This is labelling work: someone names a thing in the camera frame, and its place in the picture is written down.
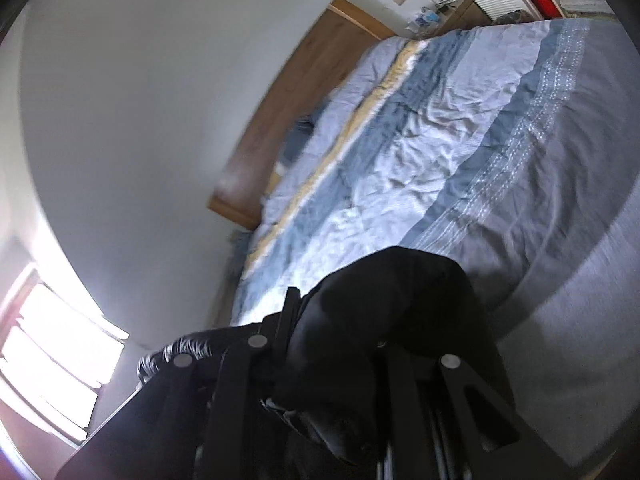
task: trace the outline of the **wooden nightstand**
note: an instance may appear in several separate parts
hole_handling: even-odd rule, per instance
[[[449,5],[449,9],[443,13],[444,21],[433,33],[433,37],[442,36],[450,30],[469,30],[491,25],[491,19],[474,0],[457,0]]]

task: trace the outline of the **pillow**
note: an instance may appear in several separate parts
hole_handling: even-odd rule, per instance
[[[323,99],[309,115],[298,118],[287,132],[280,155],[271,172],[265,192],[266,195],[270,195],[273,192],[282,177],[287,173],[287,170],[298,160],[300,153],[305,149],[306,144],[313,135],[316,123],[329,101],[329,98]]]

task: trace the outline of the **bedspread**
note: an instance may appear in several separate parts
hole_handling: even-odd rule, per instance
[[[265,204],[236,322],[385,247],[448,256],[519,412],[570,463],[593,455],[640,403],[640,57],[622,27],[411,41],[352,103]]]

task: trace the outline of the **metal bar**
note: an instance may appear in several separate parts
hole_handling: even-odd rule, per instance
[[[177,364],[177,360],[188,359]],[[146,462],[150,477],[157,480],[193,478],[195,451],[198,445],[198,423],[204,417],[206,404],[198,401],[192,377],[196,359],[190,354],[178,354],[166,367],[169,388],[163,399],[162,412],[156,421],[146,447]]]
[[[459,357],[447,355],[440,360],[440,371],[474,480],[577,478],[471,366]],[[482,421],[488,422],[485,429]],[[496,441],[497,447],[487,449],[487,437]]]
[[[295,323],[298,321],[298,309],[300,307],[300,291],[290,286],[284,299],[284,306],[280,314],[276,338],[273,341],[273,356],[276,361],[283,360],[287,354],[289,338]]]
[[[198,478],[242,480],[242,435],[251,360],[269,347],[253,335],[226,349],[211,401]]]
[[[437,480],[428,417],[422,411],[414,367],[407,352],[385,348],[391,415],[391,470],[394,480]]]

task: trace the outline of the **white wall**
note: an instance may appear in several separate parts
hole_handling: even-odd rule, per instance
[[[32,0],[24,141],[47,219],[139,355],[206,327],[234,226],[206,209],[260,99],[331,0]],[[352,0],[398,32],[429,0]]]
[[[5,297],[27,265],[37,255],[42,272],[68,298],[97,310],[73,272],[47,224],[33,188],[20,126],[18,74],[26,23],[25,10],[0,44],[0,313]],[[42,480],[53,480],[74,448],[47,431],[46,425],[22,416],[17,396],[0,383],[0,419],[18,451]]]

